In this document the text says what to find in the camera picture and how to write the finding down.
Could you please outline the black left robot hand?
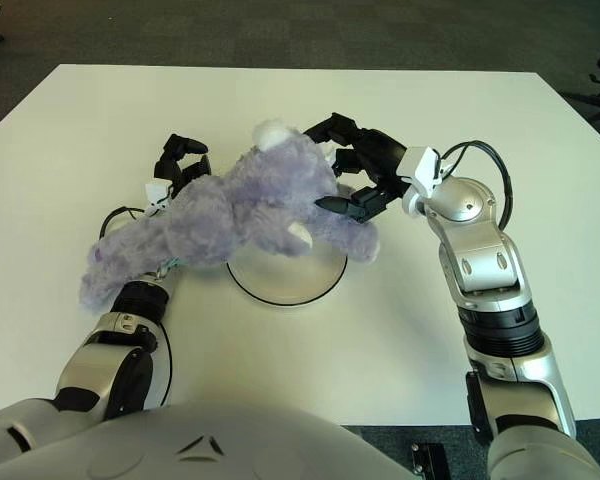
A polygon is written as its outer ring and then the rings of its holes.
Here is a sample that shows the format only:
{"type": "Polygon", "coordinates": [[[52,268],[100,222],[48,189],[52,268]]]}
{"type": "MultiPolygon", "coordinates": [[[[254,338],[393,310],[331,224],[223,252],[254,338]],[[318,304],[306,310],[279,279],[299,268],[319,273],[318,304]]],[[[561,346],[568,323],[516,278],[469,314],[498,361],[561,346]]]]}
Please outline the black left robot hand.
{"type": "Polygon", "coordinates": [[[154,166],[154,177],[172,183],[171,198],[191,181],[211,174],[208,147],[197,140],[171,134],[163,146],[163,153],[154,166]],[[200,160],[181,169],[179,162],[186,155],[200,155],[200,160]]]}

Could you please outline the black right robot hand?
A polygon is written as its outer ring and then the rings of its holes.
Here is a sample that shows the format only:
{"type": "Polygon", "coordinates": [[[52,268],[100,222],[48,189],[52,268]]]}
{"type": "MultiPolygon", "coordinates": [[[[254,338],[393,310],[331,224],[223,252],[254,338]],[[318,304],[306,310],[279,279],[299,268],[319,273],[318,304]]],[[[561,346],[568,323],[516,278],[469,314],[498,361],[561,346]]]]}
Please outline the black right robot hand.
{"type": "Polygon", "coordinates": [[[397,175],[397,167],[406,147],[388,135],[360,128],[355,121],[339,113],[305,131],[314,143],[333,141],[336,150],[332,170],[335,176],[365,172],[374,183],[349,197],[324,196],[315,204],[324,210],[365,223],[382,213],[387,205],[404,196],[410,184],[397,175]]]}

